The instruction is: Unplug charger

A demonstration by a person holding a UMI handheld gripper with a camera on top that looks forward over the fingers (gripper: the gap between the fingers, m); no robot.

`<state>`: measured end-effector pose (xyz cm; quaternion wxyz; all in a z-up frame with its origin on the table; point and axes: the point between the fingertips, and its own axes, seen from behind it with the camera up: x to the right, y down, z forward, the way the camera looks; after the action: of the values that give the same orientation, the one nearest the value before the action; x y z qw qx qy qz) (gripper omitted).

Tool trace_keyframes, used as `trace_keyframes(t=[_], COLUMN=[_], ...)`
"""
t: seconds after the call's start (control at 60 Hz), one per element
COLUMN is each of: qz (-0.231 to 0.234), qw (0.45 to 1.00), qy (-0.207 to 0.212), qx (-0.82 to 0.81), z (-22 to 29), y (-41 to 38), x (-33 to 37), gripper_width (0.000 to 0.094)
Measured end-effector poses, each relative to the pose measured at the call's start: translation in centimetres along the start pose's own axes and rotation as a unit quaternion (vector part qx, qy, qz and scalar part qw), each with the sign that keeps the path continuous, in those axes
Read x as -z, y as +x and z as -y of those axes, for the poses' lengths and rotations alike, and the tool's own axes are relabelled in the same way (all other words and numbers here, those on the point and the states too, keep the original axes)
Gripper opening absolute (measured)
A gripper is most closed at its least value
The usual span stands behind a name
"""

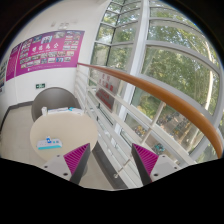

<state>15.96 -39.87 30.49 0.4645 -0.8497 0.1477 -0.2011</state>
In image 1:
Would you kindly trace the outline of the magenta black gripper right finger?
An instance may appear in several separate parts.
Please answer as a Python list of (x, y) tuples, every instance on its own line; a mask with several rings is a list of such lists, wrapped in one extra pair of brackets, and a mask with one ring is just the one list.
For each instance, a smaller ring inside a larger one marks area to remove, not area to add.
[(137, 144), (132, 144), (132, 156), (143, 185), (148, 185), (180, 170), (167, 155), (157, 155)]

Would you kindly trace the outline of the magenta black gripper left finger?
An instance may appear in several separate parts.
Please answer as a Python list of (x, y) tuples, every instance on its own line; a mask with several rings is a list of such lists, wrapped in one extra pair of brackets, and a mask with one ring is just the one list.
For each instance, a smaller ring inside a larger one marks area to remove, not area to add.
[(90, 144), (87, 143), (65, 155), (56, 155), (45, 163), (42, 169), (74, 184), (79, 184), (90, 152)]

